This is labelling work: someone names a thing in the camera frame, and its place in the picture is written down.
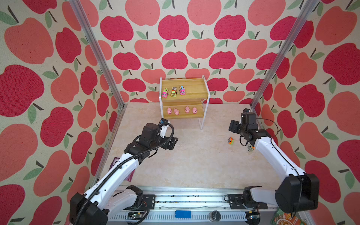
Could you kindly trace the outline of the pink toy car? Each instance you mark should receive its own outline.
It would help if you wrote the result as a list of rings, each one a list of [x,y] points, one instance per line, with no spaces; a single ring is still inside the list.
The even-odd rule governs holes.
[[[180,95],[185,95],[186,91],[183,85],[180,86]]]
[[[164,88],[163,91],[162,91],[161,97],[162,98],[167,98],[168,94],[169,94],[168,88]]]

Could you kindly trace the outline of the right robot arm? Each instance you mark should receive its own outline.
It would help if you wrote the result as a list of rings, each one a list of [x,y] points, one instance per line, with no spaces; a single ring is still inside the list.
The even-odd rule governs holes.
[[[245,146],[259,151],[280,177],[276,190],[262,186],[246,187],[242,201],[244,207],[253,209],[260,203],[276,205],[285,213],[297,213],[318,208],[320,181],[314,174],[297,166],[275,143],[264,129],[258,128],[257,114],[244,109],[241,121],[232,120],[229,131],[245,139]]]

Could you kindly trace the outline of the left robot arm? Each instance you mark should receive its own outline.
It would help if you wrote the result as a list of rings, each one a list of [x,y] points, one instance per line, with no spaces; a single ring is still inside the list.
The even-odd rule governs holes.
[[[118,212],[139,207],[143,202],[143,191],[128,186],[124,191],[115,191],[123,181],[159,148],[173,150],[178,138],[174,127],[162,118],[159,124],[147,123],[141,135],[127,145],[117,163],[84,194],[76,193],[70,200],[69,222],[72,225],[105,225]]]

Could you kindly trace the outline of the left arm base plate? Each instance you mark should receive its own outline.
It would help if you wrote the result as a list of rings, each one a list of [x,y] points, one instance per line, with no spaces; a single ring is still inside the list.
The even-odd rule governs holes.
[[[153,210],[155,208],[156,195],[143,195],[139,210]]]

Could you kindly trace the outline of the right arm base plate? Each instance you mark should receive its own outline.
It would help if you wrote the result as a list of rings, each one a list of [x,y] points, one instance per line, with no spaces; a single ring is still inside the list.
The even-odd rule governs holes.
[[[224,200],[229,203],[231,210],[266,210],[268,205],[262,202],[245,203],[242,195],[225,195]]]

